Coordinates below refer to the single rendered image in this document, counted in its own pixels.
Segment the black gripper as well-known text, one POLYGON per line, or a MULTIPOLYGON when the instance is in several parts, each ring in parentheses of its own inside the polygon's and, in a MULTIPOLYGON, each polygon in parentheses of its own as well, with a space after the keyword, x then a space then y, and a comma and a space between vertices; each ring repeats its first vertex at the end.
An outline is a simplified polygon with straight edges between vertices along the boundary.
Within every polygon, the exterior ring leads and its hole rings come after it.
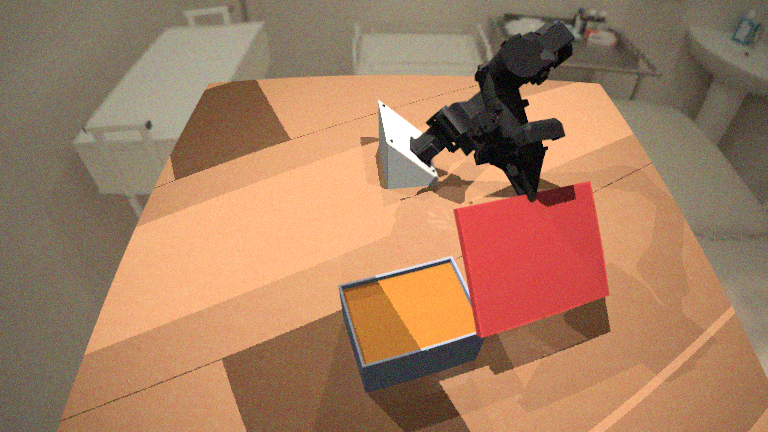
POLYGON ((517 196, 526 195, 528 201, 535 200, 548 150, 542 141, 566 137, 563 124, 556 118, 528 122, 525 107, 529 101, 517 93, 489 99, 485 107, 488 105, 501 117, 505 130, 498 130, 489 139, 490 144, 474 152, 475 164, 489 163, 500 168, 517 196))

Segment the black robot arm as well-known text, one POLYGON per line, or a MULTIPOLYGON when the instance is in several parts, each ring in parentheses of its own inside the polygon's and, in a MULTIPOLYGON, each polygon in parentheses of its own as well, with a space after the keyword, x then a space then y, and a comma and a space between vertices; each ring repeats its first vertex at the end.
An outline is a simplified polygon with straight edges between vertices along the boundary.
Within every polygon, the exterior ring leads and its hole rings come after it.
POLYGON ((445 148, 452 153, 461 148, 467 156, 490 144, 489 139, 505 128, 491 105, 485 107, 486 101, 501 95, 520 94, 518 88, 529 82, 532 86, 542 84, 548 78, 550 67, 555 69, 572 55, 575 41, 560 21, 555 25, 546 23, 536 32, 506 39, 492 60, 478 65, 474 80, 480 92, 470 100, 443 106, 425 122, 428 130, 417 139, 410 137, 410 151, 432 167, 432 158, 445 148))

